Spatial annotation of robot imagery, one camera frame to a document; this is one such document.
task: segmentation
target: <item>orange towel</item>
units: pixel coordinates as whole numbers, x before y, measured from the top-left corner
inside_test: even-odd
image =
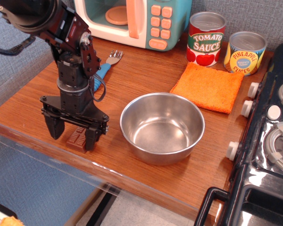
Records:
[[[171,89],[201,108],[229,114],[236,100],[243,73],[229,73],[188,63]]]

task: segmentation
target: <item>pineapple slices can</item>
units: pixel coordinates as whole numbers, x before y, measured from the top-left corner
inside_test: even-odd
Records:
[[[267,40],[254,32],[236,32],[230,36],[224,60],[229,72],[251,75],[260,67]]]

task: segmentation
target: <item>stainless steel bowl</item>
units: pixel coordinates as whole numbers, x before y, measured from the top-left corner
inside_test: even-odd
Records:
[[[184,97],[151,93],[123,110],[121,131],[134,154],[154,165],[176,163],[191,152],[205,129],[199,108]]]

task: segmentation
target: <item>stove knob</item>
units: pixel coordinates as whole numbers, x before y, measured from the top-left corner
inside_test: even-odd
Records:
[[[227,148],[227,151],[226,151],[226,157],[231,160],[231,161],[234,161],[234,158],[235,158],[235,155],[237,153],[237,150],[238,150],[238,146],[239,146],[239,143],[238,142],[230,142],[228,148]]]
[[[251,110],[252,105],[253,105],[252,100],[244,101],[244,104],[243,104],[243,107],[242,107],[242,110],[241,110],[241,115],[248,118],[248,116],[250,115],[250,110]]]
[[[271,121],[277,120],[281,115],[281,109],[277,105],[272,105],[267,110],[267,117]]]
[[[249,92],[247,94],[248,97],[255,99],[257,91],[258,91],[259,83],[258,82],[252,82],[250,85]]]

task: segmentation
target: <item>wooden countertop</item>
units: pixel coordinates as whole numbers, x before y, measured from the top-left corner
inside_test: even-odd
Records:
[[[104,79],[106,97],[96,103],[109,115],[110,121],[109,132],[100,137],[93,151],[80,153],[66,147],[66,141],[76,129],[74,125],[66,123],[58,140],[52,139],[47,130],[39,98],[59,95],[55,63],[0,107],[0,135],[194,219],[209,187],[228,191],[233,163],[225,157],[226,150],[230,141],[239,142],[242,137],[247,123],[247,119],[240,115],[243,102],[249,99],[250,84],[261,82],[273,53],[265,53],[256,74],[244,77],[231,114],[200,109],[206,122],[205,133],[190,156],[174,165],[153,166],[143,163],[130,151],[120,130],[120,114],[133,99],[152,92],[169,92],[176,84],[187,65],[187,35],[184,34],[176,47],[168,52],[130,47],[99,38],[94,38],[93,45],[102,62],[112,49],[124,52],[121,61],[111,67]],[[213,68],[225,71],[226,46],[224,43],[219,63]]]

